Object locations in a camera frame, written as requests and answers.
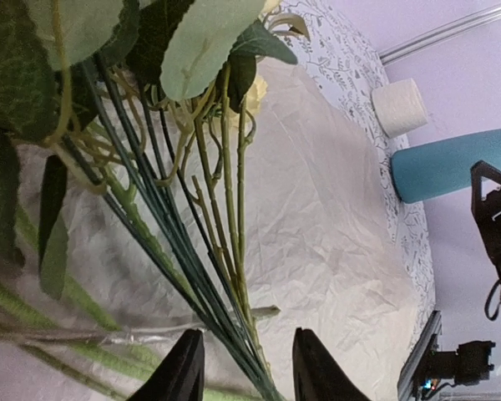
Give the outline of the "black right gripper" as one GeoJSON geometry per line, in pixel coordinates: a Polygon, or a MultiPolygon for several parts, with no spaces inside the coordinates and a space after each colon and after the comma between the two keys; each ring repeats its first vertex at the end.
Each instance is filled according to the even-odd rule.
{"type": "Polygon", "coordinates": [[[471,211],[489,260],[501,265],[501,170],[483,160],[471,169],[471,211]]]}

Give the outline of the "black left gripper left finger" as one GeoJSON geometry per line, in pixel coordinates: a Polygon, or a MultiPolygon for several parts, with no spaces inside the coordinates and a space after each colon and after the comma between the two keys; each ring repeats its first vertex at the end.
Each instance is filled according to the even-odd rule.
{"type": "Polygon", "coordinates": [[[205,388],[203,333],[188,329],[131,401],[199,401],[205,388]]]}

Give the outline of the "flower bouquet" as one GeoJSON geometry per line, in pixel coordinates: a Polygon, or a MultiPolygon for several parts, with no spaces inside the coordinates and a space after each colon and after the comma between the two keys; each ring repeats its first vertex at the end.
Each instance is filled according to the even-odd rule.
{"type": "Polygon", "coordinates": [[[248,107],[263,58],[296,55],[266,22],[275,1],[0,1],[0,256],[22,260],[18,147],[48,150],[38,277],[68,178],[104,199],[267,400],[280,393],[245,277],[248,107]]]}

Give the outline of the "cream wrapping paper sheet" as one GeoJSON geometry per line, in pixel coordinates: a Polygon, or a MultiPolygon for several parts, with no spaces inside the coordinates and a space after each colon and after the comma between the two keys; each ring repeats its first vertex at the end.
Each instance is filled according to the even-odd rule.
{"type": "MultiPolygon", "coordinates": [[[[245,275],[275,385],[293,399],[291,344],[303,327],[368,398],[394,400],[420,305],[388,234],[376,149],[304,68],[269,60],[258,70],[267,92],[245,154],[245,275]]],[[[199,319],[99,198],[71,190],[65,224],[68,271],[96,306],[128,331],[162,334],[93,357],[77,344],[49,351],[131,393],[199,319]]]]}

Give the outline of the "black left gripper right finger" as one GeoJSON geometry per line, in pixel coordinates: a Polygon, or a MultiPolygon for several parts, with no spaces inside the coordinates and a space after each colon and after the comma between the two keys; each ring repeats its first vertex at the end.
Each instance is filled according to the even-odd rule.
{"type": "Polygon", "coordinates": [[[311,329],[296,329],[292,365],[295,400],[366,399],[311,329]]]}

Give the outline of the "teal vase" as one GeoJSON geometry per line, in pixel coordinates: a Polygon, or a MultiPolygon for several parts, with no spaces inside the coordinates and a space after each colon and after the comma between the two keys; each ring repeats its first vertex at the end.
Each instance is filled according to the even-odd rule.
{"type": "Polygon", "coordinates": [[[501,129],[396,151],[391,158],[393,185],[407,204],[426,201],[469,187],[470,169],[480,160],[501,170],[501,129]]]}

